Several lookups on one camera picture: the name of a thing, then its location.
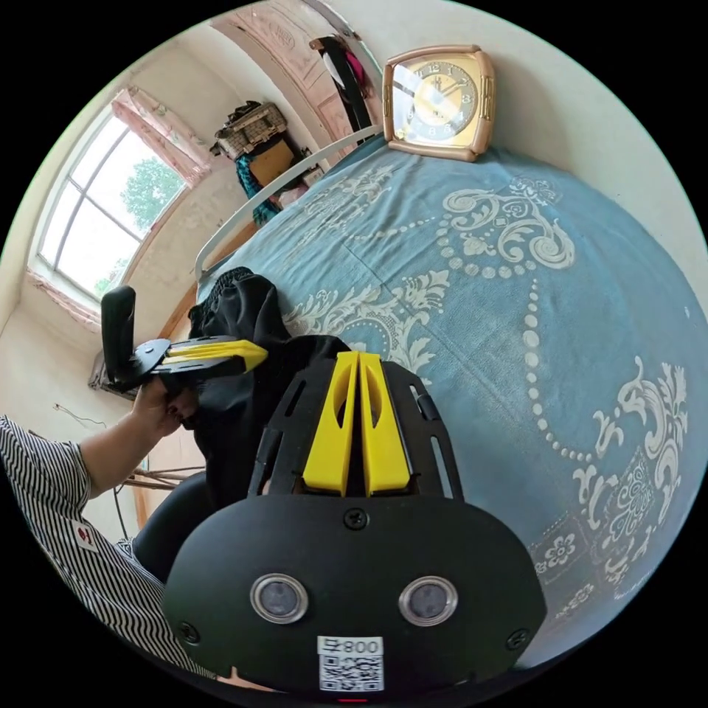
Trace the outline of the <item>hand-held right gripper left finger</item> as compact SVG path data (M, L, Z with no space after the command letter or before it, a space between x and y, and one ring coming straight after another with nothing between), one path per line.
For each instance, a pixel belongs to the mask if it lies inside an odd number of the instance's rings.
M339 353L334 363L322 411L302 475L308 490L346 493L353 442L357 352Z

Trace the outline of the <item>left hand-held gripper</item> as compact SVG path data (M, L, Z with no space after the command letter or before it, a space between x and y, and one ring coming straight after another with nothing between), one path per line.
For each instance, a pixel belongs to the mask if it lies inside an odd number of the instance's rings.
M259 345L225 336L180 342L156 339L139 345L113 367L113 388L128 392L156 376L169 393L178 394L212 378L245 374L267 356Z

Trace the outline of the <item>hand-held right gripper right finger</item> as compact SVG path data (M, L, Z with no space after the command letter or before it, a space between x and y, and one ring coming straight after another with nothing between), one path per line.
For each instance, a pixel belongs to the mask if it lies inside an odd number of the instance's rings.
M359 354L364 487L368 496L400 492L410 472L381 358Z

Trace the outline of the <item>person's left hand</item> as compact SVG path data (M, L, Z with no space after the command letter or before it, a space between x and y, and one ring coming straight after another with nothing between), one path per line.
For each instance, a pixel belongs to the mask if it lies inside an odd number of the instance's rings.
M136 417L147 438L156 444L174 433L195 414L197 408L198 395L195 390L185 388L178 394L169 393L162 380L155 376L141 386L131 414Z

